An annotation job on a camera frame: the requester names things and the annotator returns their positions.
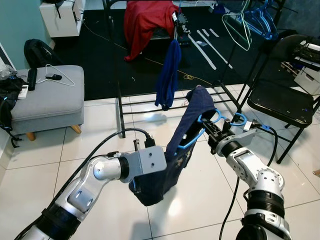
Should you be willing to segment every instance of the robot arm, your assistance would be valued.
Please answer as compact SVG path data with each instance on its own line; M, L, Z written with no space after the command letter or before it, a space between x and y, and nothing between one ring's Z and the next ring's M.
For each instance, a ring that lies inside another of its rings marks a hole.
M234 135L229 119L225 120L222 130L206 119L202 119L202 124L209 135L211 153L225 157L236 175L249 186L243 228L236 239L292 240L285 221L283 177L243 147L251 142L256 130Z
M209 135L212 154L226 157L237 176L248 184L247 211L243 228L236 240L292 240L285 221L284 179L266 166L246 146L255 129L235 135L226 119L220 130L213 122L202 119ZM103 187L113 180L129 183L136 176L162 171L167 167L164 152L159 146L139 149L134 153L117 153L112 157L91 159L53 205L42 212L39 221L21 238L23 240L68 240L96 203Z
M91 159L58 197L52 207L42 212L38 223L23 240L68 240L95 205L103 187L113 180L131 182L134 177L166 169L165 154L160 146L113 157Z

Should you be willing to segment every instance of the gray ottoman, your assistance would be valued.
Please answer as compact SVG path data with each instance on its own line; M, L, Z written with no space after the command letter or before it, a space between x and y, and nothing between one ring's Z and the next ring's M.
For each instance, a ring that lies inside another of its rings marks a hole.
M26 99L18 99L12 114L12 133L27 134L35 140L34 132L72 127L81 133L79 125L84 123L84 70L80 66L56 66L66 74L75 86L67 86L47 80L35 85L34 91L29 91ZM56 69L48 66L48 73L62 75ZM28 75L28 69L19 70L17 76ZM38 68L37 80L44 80L46 68ZM62 75L61 82L72 85Z

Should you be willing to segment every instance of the yellow cable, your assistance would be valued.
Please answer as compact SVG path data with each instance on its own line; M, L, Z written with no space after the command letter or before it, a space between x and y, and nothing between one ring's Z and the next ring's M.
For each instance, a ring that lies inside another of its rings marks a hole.
M94 35L96 35L96 36L98 36L98 37L100 37L100 38L102 38L102 39L110 42L110 39L107 39L107 38L105 38L104 36L101 36L101 35L99 35L99 34L96 34L94 31L92 31L92 30L86 25L86 23L85 23L84 20L82 21L82 23L84 24L84 26L85 26L92 34L94 34ZM121 46L121 45L119 45L119 44L117 44L117 43L115 43L115 42L114 42L113 44L116 45L116 46L119 47L119 48L122 48L122 49L124 49L124 50L128 50L128 49L126 49L125 47L123 47L123 46ZM159 65L162 65L162 66L163 66L162 63L160 63L160 62L158 62L158 61L151 60L150 58L145 57L144 59L146 59L146 60L148 60L148 61L150 61L150 62L153 62L153 63L156 63L156 64L159 64ZM206 81L206 80L203 80L203 79L200 78L200 77L189 75L189 74L187 74L187 73L185 73L185 72L183 72L183 71L180 71L180 70L178 70L178 72L184 74L183 79L186 79L186 80L199 79L200 81L202 81L202 82L204 82L204 83L206 83L206 84L211 85L210 82L208 82L208 81Z
M160 65L163 66L162 63L157 62L157 61L154 61L154 60L151 60L150 58L145 57L144 59L146 59L146 60L148 60L148 61L150 61L150 62L156 63L156 64L160 64ZM183 79L186 79L186 80L199 79L200 81L205 82L206 84L211 85L210 82L208 82L208 81L206 81L206 80L203 80L203 79L200 78L200 77L189 75L189 74L187 74L187 73L185 73L185 72L183 72L183 71L180 71L180 70L178 70L178 72L184 74Z

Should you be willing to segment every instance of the white device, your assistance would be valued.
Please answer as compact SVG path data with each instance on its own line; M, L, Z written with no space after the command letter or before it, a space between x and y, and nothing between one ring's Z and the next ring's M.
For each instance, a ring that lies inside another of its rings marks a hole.
M29 85L22 85L22 90L18 95L18 99L26 99Z
M309 94L320 94L320 71L304 67L295 77L294 81Z

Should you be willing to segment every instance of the chair seat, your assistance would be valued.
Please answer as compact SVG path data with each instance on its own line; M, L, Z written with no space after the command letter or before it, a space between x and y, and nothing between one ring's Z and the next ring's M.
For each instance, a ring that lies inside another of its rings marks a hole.
M262 80L247 100L251 108L299 128L312 123L313 102L309 94Z
M170 36L164 28L157 27L153 31L153 35L151 37L151 40L158 40L158 39L170 39Z

